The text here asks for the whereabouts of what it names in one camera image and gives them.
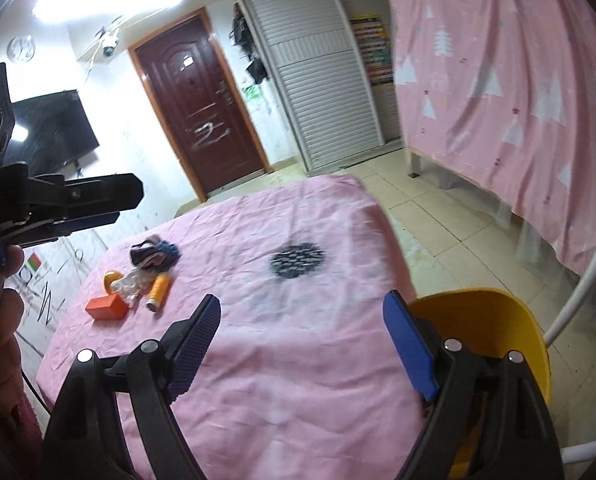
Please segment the person's left hand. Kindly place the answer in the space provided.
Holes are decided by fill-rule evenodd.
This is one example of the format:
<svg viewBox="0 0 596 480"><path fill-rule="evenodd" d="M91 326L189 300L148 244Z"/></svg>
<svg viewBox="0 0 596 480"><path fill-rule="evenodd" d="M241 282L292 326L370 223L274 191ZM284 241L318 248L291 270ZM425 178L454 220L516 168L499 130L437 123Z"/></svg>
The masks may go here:
<svg viewBox="0 0 596 480"><path fill-rule="evenodd" d="M21 355L15 338L24 302L15 289L6 288L0 301L0 414L9 415L24 396Z"/></svg>

